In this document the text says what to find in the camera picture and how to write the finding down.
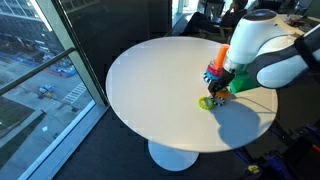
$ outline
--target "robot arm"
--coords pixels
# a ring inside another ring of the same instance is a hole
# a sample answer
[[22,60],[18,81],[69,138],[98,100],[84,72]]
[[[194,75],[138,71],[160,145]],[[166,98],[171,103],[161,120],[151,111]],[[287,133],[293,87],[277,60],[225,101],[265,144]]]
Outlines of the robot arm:
[[211,81],[211,94],[227,86],[236,73],[247,71],[260,86],[280,88],[320,61],[320,25],[306,34],[273,11],[245,15],[235,29],[219,80]]

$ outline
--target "dark floor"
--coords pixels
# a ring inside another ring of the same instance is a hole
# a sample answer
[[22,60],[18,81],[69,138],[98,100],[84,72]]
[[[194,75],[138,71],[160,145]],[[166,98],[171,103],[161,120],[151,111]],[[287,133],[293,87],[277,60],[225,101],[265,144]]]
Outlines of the dark floor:
[[[187,21],[181,19],[179,23],[168,35],[177,35]],[[286,131],[315,123],[320,119],[319,92],[320,85],[310,76],[279,90],[276,121]],[[253,157],[258,157],[280,146],[283,144],[276,137],[265,133],[246,148]],[[242,175],[245,167],[233,151],[227,151],[201,153],[194,165],[181,172],[164,170],[152,160],[147,140],[129,129],[110,108],[54,179],[233,180]]]

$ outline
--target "green object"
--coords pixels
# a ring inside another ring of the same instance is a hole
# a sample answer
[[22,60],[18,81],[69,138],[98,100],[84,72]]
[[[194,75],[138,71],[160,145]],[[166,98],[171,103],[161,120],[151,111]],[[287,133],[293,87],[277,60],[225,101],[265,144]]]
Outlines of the green object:
[[248,73],[237,74],[236,77],[229,83],[231,94],[235,94],[241,91],[259,87],[256,85]]

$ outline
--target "desk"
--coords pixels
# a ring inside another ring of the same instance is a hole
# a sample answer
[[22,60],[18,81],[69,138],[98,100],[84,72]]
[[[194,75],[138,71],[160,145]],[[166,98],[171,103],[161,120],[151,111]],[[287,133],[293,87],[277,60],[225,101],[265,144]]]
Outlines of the desk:
[[275,90],[256,88],[230,97],[208,111],[198,99],[208,96],[203,74],[220,44],[192,37],[149,40],[125,51],[106,78],[110,105],[133,131],[149,140],[161,167],[180,171],[199,152],[241,147],[261,136],[273,122]]

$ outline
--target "table pedestal base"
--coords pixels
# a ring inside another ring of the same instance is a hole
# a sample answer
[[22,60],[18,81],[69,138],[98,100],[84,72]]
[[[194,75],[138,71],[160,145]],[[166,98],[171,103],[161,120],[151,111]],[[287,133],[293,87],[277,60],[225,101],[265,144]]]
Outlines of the table pedestal base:
[[189,168],[198,158],[198,152],[182,151],[169,148],[152,141],[148,142],[153,160],[169,171],[182,171]]

